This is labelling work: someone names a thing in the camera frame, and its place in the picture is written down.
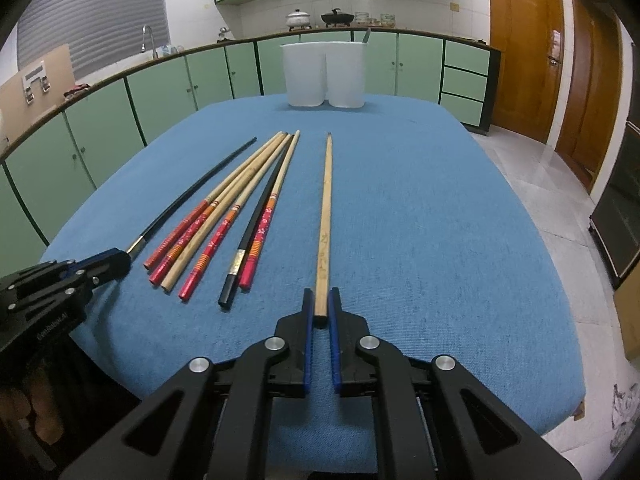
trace white pot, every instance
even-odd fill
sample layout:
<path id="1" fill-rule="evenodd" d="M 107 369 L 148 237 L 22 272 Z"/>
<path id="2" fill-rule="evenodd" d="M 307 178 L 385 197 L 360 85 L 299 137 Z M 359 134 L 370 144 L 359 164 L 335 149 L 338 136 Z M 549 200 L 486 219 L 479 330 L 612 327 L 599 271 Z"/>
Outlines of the white pot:
<path id="1" fill-rule="evenodd" d="M 287 27 L 308 27 L 311 14 L 308 12 L 302 12 L 300 9 L 296 9 L 295 12 L 287 15 L 287 21 L 285 26 Z"/>

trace cloth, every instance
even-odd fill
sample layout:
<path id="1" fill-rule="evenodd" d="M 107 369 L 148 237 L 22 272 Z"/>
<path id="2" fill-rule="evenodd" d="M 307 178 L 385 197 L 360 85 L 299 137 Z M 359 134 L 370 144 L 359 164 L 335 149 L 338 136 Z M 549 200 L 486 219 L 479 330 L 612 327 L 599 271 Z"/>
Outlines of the cloth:
<path id="1" fill-rule="evenodd" d="M 195 356 L 220 362 L 273 335 L 315 283 L 324 145 L 334 137 L 330 286 L 372 334 L 414 358 L 456 357 L 537 432 L 584 397 L 574 322 L 536 227 L 498 169 L 444 108 L 366 96 L 355 110 L 292 108 L 283 95 L 213 104 L 120 168 L 62 228 L 43 260 L 125 249 L 201 174 L 252 136 L 301 131 L 250 294 L 229 313 L 216 300 L 260 183 L 191 301 L 154 289 L 142 262 L 226 174 L 167 222 L 126 279 L 95 291 L 74 340 L 145 397 Z M 307 399 L 276 399 L 269 463 L 372 472 L 368 399 L 339 399 L 327 330 L 314 330 Z"/>

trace pot lid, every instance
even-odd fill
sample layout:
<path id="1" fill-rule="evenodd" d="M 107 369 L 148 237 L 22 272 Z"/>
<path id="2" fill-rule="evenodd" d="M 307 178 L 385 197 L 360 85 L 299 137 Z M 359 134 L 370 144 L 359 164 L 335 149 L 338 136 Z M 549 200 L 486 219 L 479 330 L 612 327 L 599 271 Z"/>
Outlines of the pot lid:
<path id="1" fill-rule="evenodd" d="M 304 12 L 303 10 L 296 9 L 295 12 L 287 14 L 287 18 L 310 18 L 311 14 Z"/>

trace pot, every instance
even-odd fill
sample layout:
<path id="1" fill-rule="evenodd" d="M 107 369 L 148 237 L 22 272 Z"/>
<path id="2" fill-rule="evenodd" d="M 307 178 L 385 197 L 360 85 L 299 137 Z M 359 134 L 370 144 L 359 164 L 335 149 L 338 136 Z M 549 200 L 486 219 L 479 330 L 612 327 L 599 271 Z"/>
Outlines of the pot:
<path id="1" fill-rule="evenodd" d="M 351 25 L 354 15 L 349 14 L 348 12 L 342 12 L 340 9 L 333 9 L 331 12 L 323 14 L 321 18 L 326 23 L 327 27 L 329 25 L 335 25 L 336 23 Z"/>
<path id="2" fill-rule="evenodd" d="M 311 18 L 311 14 L 300 9 L 296 9 L 295 12 L 287 15 L 287 21 L 285 22 L 285 25 L 289 27 L 289 30 L 294 27 L 308 27 L 309 18 Z"/>

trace black pot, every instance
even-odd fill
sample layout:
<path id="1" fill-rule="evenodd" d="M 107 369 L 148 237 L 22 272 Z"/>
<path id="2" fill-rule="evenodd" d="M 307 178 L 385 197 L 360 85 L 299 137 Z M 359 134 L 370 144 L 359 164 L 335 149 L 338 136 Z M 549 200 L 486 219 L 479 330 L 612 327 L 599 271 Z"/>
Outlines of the black pot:
<path id="1" fill-rule="evenodd" d="M 327 14 L 320 16 L 326 23 L 326 26 L 335 25 L 336 23 L 351 25 L 351 22 L 355 18 L 353 14 L 342 12 L 340 9 L 334 9 Z"/>

